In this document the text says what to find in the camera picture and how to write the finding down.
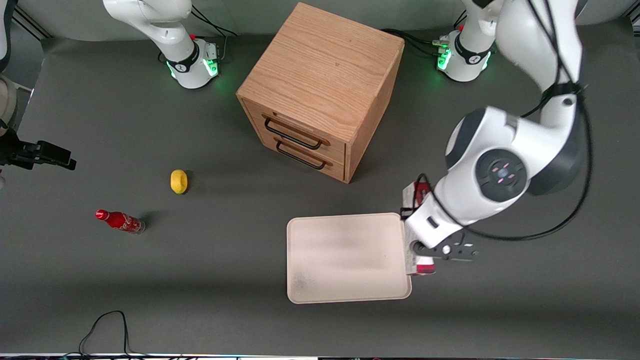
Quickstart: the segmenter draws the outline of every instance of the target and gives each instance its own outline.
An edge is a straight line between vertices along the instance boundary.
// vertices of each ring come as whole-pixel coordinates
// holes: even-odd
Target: red can
[[[119,211],[110,213],[106,210],[100,209],[95,212],[95,217],[98,220],[106,222],[113,229],[126,231],[131,234],[141,234],[146,228],[144,221]]]

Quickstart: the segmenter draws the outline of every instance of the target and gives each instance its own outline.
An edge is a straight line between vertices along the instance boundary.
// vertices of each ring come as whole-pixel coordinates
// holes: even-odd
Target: gray table surface
[[[435,38],[440,31],[420,33]],[[585,208],[548,238],[475,239],[472,263],[441,262],[406,300],[295,305],[285,289],[294,217],[397,211],[467,112],[523,113],[534,83],[501,55],[455,83],[407,48],[388,110],[352,184],[261,146],[235,91],[269,36],[228,42],[221,76],[185,90],[151,42],[45,43],[20,135],[72,150],[75,172],[6,168],[0,199],[0,352],[67,352],[100,314],[126,312],[140,352],[413,357],[640,357],[640,66],[628,20],[580,28],[595,173]],[[169,174],[190,170],[178,196]],[[572,209],[581,182],[526,196],[479,228],[539,231]],[[143,216],[139,237],[96,209]],[[120,319],[91,352],[119,352]]]

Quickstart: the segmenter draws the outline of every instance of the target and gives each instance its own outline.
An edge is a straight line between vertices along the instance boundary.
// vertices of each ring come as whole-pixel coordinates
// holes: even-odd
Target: green led light
[[[202,59],[202,63],[207,68],[211,77],[218,75],[218,62],[215,60]]]
[[[447,68],[447,64],[451,58],[451,50],[447,49],[442,55],[440,55],[440,57],[441,58],[438,60],[438,67],[440,70],[444,70]]]
[[[489,56],[491,56],[491,51],[486,55],[486,59],[484,60],[484,65],[482,65],[482,69],[486,69],[486,64],[489,62]]]
[[[169,68],[169,71],[171,72],[171,77],[175,79],[175,74],[173,73],[173,69],[171,68],[171,65],[169,65],[169,62],[166,62],[166,66]]]

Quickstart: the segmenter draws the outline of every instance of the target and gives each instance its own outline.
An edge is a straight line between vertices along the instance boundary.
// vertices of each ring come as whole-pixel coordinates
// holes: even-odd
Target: white tray
[[[287,295],[296,304],[404,299],[404,225],[396,213],[294,218]]]

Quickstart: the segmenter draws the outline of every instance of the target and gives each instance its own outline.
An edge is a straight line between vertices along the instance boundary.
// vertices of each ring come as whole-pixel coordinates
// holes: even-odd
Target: lemon
[[[182,170],[174,170],[171,173],[171,190],[175,193],[184,193],[187,191],[187,174]]]

